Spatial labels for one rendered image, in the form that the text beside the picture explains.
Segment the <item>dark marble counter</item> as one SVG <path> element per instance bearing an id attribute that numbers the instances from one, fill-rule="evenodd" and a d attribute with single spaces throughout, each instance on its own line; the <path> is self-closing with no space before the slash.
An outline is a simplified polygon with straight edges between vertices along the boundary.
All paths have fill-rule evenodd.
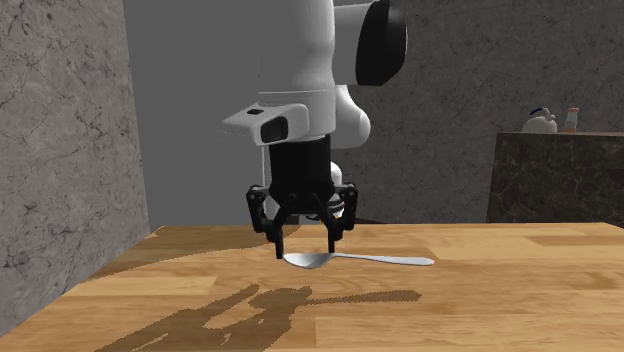
<path id="1" fill-rule="evenodd" d="M 624 228 L 624 132 L 580 132 L 579 109 L 559 129 L 538 107 L 519 132 L 496 137 L 488 223 L 592 223 Z"/>

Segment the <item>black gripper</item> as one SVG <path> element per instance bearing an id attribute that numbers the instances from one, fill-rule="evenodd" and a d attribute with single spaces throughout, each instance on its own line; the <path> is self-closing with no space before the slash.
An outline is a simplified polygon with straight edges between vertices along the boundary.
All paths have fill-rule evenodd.
<path id="1" fill-rule="evenodd" d="M 328 203 L 335 194 L 331 178 L 330 136 L 304 141 L 286 142 L 269 147 L 271 184 L 268 187 L 252 185 L 246 192 L 246 201 L 253 229 L 264 233 L 275 245 L 277 259 L 284 254 L 282 227 L 291 214 L 317 214 L 328 233 L 328 251 L 335 252 L 335 243 L 343 238 L 344 231 L 355 225 L 358 190 L 354 183 L 336 186 L 344 203 L 340 218 L 330 211 Z M 263 204 L 270 196 L 280 206 L 273 219 L 269 219 Z"/>

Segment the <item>silver metal spoon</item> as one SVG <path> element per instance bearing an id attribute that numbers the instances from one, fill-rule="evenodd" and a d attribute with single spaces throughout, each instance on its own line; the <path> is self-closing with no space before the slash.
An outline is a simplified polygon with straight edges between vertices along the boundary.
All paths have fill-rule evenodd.
<path id="1" fill-rule="evenodd" d="M 368 260 L 374 262 L 409 265 L 409 266 L 432 266 L 435 261 L 426 257 L 396 257 L 396 256 L 378 256 L 378 255 L 358 255 L 347 253 L 286 253 L 282 259 L 295 267 L 303 269 L 317 269 L 334 258 Z"/>

